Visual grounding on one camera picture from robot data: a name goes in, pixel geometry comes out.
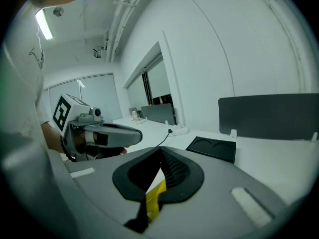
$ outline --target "white desk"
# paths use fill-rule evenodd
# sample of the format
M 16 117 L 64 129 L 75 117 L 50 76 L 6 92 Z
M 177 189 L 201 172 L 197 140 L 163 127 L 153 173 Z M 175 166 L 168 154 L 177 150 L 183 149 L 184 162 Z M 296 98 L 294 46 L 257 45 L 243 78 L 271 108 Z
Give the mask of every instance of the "white desk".
M 164 140 L 165 124 L 148 121 L 136 125 L 130 118 L 114 123 L 131 126 L 143 133 L 143 140 L 128 153 L 154 147 Z M 285 141 L 238 137 L 191 130 L 189 134 L 168 137 L 162 146 L 186 149 L 196 136 L 235 141 L 235 165 L 275 191 L 287 204 L 307 194 L 319 168 L 319 141 Z

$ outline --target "ceiling light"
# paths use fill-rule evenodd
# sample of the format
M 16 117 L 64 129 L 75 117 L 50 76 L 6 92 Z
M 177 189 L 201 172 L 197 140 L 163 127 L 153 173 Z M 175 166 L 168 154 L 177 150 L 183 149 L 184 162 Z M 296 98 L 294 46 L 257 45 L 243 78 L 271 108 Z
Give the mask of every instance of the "ceiling light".
M 80 84 L 80 86 L 82 87 L 82 88 L 85 88 L 85 86 L 84 86 L 84 84 L 81 82 L 81 80 L 76 80 L 77 82 L 78 82 L 78 84 Z
M 41 31 L 42 31 L 45 39 L 47 39 L 47 40 L 52 39 L 53 36 L 51 34 L 48 23 L 46 22 L 44 11 L 43 10 L 38 11 L 37 14 L 35 15 L 35 18 L 36 18 L 36 21 L 38 22 L 38 24 L 41 28 Z

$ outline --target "pipe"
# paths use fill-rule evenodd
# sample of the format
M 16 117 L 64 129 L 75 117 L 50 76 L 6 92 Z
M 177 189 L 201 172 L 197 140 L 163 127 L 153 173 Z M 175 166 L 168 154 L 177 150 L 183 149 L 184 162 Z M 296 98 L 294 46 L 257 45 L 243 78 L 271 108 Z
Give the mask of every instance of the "pipe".
M 119 17 L 121 10 L 122 10 L 122 7 L 123 7 L 122 4 L 117 5 L 115 12 L 114 12 L 114 17 L 112 20 L 111 29 L 109 31 L 109 41 L 107 44 L 107 55 L 106 55 L 106 62 L 107 63 L 110 60 L 111 50 L 112 50 L 112 46 L 113 46 L 113 39 L 114 39 L 114 31 L 115 31 L 115 28 L 117 27 L 116 25 L 118 23 L 118 17 Z
M 130 3 L 138 5 L 140 1 L 141 0 L 131 0 Z M 117 34 L 116 34 L 116 37 L 115 37 L 114 47 L 113 47 L 113 50 L 112 50 L 111 62 L 114 61 L 115 53 L 116 53 L 116 50 L 117 50 L 117 48 L 119 46 L 119 42 L 120 42 L 120 39 L 122 37 L 123 31 L 124 31 L 124 29 L 126 27 L 127 22 L 129 21 L 131 15 L 132 15 L 134 9 L 135 9 L 134 7 L 128 7 L 125 10 L 125 12 L 124 12 L 124 14 L 122 16 L 121 24 L 118 27 L 118 31 L 117 31 Z

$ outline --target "white wall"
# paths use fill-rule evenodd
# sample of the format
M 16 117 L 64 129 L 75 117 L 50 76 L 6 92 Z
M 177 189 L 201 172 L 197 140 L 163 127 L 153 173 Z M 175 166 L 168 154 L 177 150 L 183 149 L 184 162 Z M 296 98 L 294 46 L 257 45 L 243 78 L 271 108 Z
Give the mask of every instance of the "white wall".
M 101 64 L 101 65 L 82 65 L 82 66 L 74 66 L 74 67 L 59 67 L 59 68 L 50 68 L 47 70 L 45 68 L 44 75 L 44 88 L 73 80 L 76 78 L 92 76 L 97 74 L 107 74 L 113 73 L 115 88 L 121 108 L 121 113 L 123 117 L 127 117 L 130 115 L 129 108 L 131 107 L 128 91 L 123 88 L 123 74 L 119 70 L 118 63 L 112 64 Z
M 191 129 L 219 132 L 222 97 L 307 92 L 291 41 L 263 0 L 153 0 L 121 57 L 126 84 L 157 42 L 178 117 Z

